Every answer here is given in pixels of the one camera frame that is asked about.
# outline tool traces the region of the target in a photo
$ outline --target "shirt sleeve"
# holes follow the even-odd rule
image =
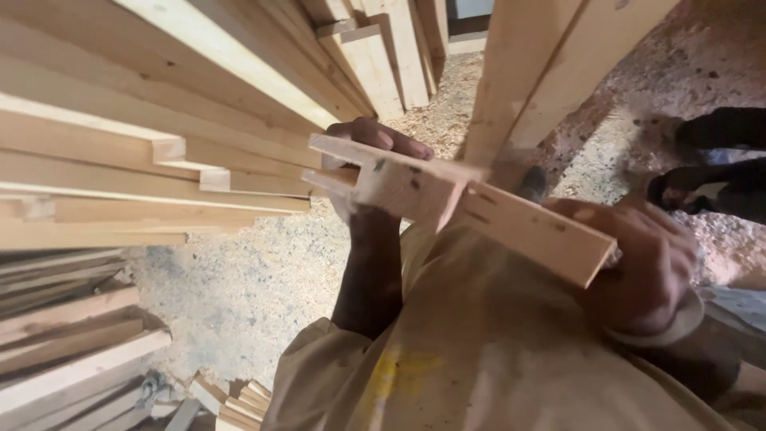
[[[371,344],[327,317],[300,331],[277,364],[262,431],[315,429]]]

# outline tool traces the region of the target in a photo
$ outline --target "concrete floor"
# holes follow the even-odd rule
[[[482,65],[481,53],[451,56],[432,104],[388,125],[454,157]],[[660,138],[664,117],[763,107],[765,66],[766,2],[683,0],[532,161],[548,170],[553,195],[613,202],[642,175],[681,163]],[[678,218],[702,246],[697,283],[766,289],[766,227],[721,215]],[[310,213],[259,219],[236,235],[133,249],[142,305],[174,337],[155,365],[178,387],[198,368],[222,384],[254,378],[270,387],[297,332],[332,312],[348,251],[345,226],[322,200]]]

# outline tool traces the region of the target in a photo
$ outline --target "beige shirt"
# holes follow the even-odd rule
[[[402,254],[396,322],[374,342],[326,318],[301,331],[263,431],[733,429],[608,348],[559,281],[494,241],[409,229]]]

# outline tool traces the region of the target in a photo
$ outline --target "hand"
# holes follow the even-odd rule
[[[326,134],[331,137],[339,137],[365,145],[374,146],[381,150],[394,151],[421,160],[434,158],[434,151],[396,130],[386,127],[375,120],[359,117],[350,123],[337,123],[327,128]],[[322,155],[323,169],[336,169],[344,166],[345,162],[335,157]],[[360,206],[348,199],[329,194],[330,202],[338,213],[338,216],[347,224],[354,235],[357,232],[374,233],[392,229],[399,233],[401,219],[390,216],[383,210]]]
[[[688,229],[637,194],[614,207],[572,199],[547,199],[542,205],[615,237],[623,253],[590,287],[572,291],[590,319],[637,336],[670,326],[696,266],[697,244]]]

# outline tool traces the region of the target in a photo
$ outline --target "person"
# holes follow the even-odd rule
[[[669,123],[680,149],[704,154],[711,166],[683,166],[651,180],[647,200],[666,211],[720,212],[766,225],[766,109],[720,107]],[[728,149],[759,156],[730,163]]]
[[[366,118],[327,133],[434,157]],[[588,289],[461,225],[400,238],[400,219],[331,199],[351,237],[336,306],[284,351],[262,431],[750,429],[713,407],[760,370],[700,323],[692,234],[637,195],[543,202],[617,239]]]

